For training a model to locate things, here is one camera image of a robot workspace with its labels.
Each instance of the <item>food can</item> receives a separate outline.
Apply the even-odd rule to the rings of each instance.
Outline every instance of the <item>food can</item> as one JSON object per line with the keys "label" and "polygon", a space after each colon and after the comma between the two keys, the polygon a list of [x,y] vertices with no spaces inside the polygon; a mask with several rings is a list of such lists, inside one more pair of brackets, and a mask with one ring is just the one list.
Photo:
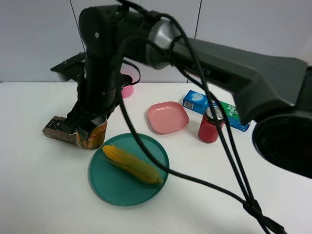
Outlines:
{"label": "food can", "polygon": [[[224,125],[223,115],[218,107],[215,106],[214,110],[222,128]],[[198,136],[202,141],[206,143],[213,143],[219,137],[218,129],[216,128],[216,121],[214,120],[210,107],[207,108],[206,112],[203,115],[203,119],[201,120],[198,131]]]}
{"label": "food can", "polygon": [[84,140],[76,131],[77,142],[80,148],[86,150],[95,150],[104,143],[106,128],[107,128],[107,117],[100,117],[92,120],[92,123],[97,125],[92,132],[88,140]]}

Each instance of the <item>white table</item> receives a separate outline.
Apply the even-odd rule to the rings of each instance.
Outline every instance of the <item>white table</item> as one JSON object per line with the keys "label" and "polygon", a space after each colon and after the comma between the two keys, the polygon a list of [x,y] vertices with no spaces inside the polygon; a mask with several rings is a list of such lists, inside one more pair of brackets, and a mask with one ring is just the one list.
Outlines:
{"label": "white table", "polygon": [[[168,135],[154,133],[149,125],[146,110],[152,104],[181,103],[190,89],[200,91],[193,84],[141,83],[125,104],[136,130],[164,146],[172,168],[242,197],[221,142],[198,140],[200,114],[187,110],[189,125]],[[213,86],[211,90],[220,100],[233,102],[230,94]],[[94,152],[41,132],[54,115],[65,117],[76,98],[75,83],[0,84],[1,234],[263,233],[236,200],[175,176],[139,206],[121,208],[99,199],[87,177]],[[129,132],[119,108],[113,115],[106,139]],[[233,129],[233,135],[264,215],[289,234],[312,233],[312,181],[262,159],[251,140],[254,125],[245,133]]]}

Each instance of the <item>teal plate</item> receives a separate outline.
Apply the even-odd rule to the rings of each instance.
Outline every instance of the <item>teal plate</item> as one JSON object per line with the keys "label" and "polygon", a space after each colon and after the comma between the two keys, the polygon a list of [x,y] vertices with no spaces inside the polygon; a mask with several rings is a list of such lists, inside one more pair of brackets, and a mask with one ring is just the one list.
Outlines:
{"label": "teal plate", "polygon": [[[139,136],[152,155],[160,163],[169,167],[168,155],[161,144],[147,135],[139,134]],[[131,133],[115,136],[104,143],[104,145],[110,144],[132,153],[136,157],[153,165],[140,149]],[[162,185],[144,184],[130,173],[112,165],[102,151],[102,148],[100,148],[95,152],[91,160],[89,180],[94,192],[104,201],[117,206],[135,206],[150,200],[166,183],[168,173],[158,167],[156,169],[164,183]]]}

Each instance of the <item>red can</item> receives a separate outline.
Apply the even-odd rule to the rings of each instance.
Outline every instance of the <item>red can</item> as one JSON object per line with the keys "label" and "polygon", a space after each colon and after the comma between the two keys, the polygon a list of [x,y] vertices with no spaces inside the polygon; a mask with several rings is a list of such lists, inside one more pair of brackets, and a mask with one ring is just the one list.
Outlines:
{"label": "red can", "polygon": [[[222,128],[224,125],[223,115],[218,107],[214,107],[214,110]],[[216,122],[214,120],[210,107],[207,108],[206,112],[203,115],[203,119],[201,120],[198,131],[198,136],[202,141],[206,143],[213,143],[219,137],[218,129],[216,128]]]}

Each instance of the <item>blue juice box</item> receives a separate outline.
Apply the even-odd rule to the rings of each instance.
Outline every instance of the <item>blue juice box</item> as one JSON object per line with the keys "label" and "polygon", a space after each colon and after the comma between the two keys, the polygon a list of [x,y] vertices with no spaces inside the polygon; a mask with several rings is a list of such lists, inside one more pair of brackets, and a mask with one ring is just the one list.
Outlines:
{"label": "blue juice box", "polygon": [[[231,127],[243,132],[249,128],[250,123],[241,125],[236,106],[227,104],[222,101],[220,101],[220,104],[223,106],[226,112]],[[206,95],[190,90],[183,99],[183,106],[203,115],[207,110],[209,103]]]}

